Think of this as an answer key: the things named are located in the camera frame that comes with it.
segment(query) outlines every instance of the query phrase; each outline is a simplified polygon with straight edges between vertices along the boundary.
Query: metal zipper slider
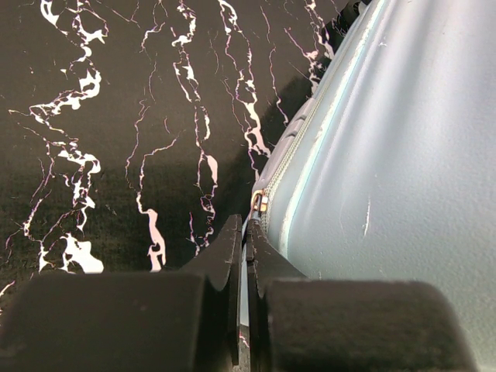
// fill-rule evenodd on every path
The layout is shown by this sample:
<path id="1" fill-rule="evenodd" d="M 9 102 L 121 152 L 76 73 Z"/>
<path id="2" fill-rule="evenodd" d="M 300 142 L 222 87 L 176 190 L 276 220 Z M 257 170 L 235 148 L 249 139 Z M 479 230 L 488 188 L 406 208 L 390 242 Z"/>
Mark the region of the metal zipper slider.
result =
<path id="1" fill-rule="evenodd" d="M 269 204 L 269 198 L 265 195 L 265 189 L 256 190 L 251 197 L 250 218 L 253 218 L 255 212 L 258 215 L 266 212 L 267 204 Z"/>

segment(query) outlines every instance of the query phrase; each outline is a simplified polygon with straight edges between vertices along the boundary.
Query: light blue suitcase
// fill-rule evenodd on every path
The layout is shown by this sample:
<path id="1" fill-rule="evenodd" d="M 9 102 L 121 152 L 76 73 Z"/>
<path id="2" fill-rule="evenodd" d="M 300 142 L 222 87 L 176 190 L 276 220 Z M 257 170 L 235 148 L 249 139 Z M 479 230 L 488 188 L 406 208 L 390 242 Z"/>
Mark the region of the light blue suitcase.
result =
<path id="1" fill-rule="evenodd" d="M 496 370 L 495 36 L 492 0 L 373 0 L 252 197 L 309 277 L 438 287 L 481 370 Z"/>

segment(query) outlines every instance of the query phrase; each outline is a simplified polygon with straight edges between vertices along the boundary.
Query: scratch on suitcase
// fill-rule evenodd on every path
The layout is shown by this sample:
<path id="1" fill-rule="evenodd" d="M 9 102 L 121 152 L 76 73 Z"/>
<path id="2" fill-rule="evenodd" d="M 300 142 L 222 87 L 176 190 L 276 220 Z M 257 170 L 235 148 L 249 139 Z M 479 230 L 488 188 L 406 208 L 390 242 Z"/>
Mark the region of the scratch on suitcase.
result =
<path id="1" fill-rule="evenodd" d="M 381 275 L 382 275 L 382 277 L 384 279 L 387 279 L 388 278 L 388 276 L 386 275 L 386 273 L 384 272 L 384 270 L 382 269 L 382 267 L 379 267 L 379 272 L 381 273 Z"/>
<path id="2" fill-rule="evenodd" d="M 363 237 L 367 236 L 367 231 L 369 231 L 369 225 L 370 225 L 370 195 L 367 203 L 367 215 L 365 217 L 365 225 L 363 225 Z"/>
<path id="3" fill-rule="evenodd" d="M 317 132 L 317 135 L 315 136 L 315 139 L 314 139 L 314 141 L 313 141 L 314 143 L 315 143 L 315 142 L 317 142 L 317 141 L 319 140 L 319 138 L 320 138 L 320 136 L 322 135 L 322 133 L 323 133 L 323 128 L 322 128 L 322 127 L 320 127 L 320 129 L 319 129 L 319 131 Z"/>
<path id="4" fill-rule="evenodd" d="M 341 227 L 341 232 L 343 233 L 343 237 L 346 239 L 346 234 L 344 232 L 344 226 L 343 226 L 343 220 L 341 219 L 343 217 L 343 208 L 344 208 L 345 201 L 346 201 L 346 198 L 343 200 L 343 203 L 341 204 L 341 209 L 339 210 L 339 226 Z"/>

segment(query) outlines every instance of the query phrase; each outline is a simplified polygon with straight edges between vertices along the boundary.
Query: suitcase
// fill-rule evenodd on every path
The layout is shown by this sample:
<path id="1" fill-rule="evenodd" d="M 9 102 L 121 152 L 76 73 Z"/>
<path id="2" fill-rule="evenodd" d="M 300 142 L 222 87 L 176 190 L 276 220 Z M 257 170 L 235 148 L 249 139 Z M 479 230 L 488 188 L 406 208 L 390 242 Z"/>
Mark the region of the suitcase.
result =
<path id="1" fill-rule="evenodd" d="M 496 7 L 373 0 L 253 187 L 313 278 L 420 280 L 496 368 Z"/>

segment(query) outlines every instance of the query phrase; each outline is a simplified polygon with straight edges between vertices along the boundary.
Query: black marble surface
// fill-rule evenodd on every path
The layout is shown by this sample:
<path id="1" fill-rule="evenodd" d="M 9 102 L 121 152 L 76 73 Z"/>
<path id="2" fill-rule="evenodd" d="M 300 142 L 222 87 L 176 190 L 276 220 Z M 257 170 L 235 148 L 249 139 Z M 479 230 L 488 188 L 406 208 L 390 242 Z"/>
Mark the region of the black marble surface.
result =
<path id="1" fill-rule="evenodd" d="M 4 0 L 0 308 L 33 275 L 208 246 L 334 55 L 346 0 Z"/>

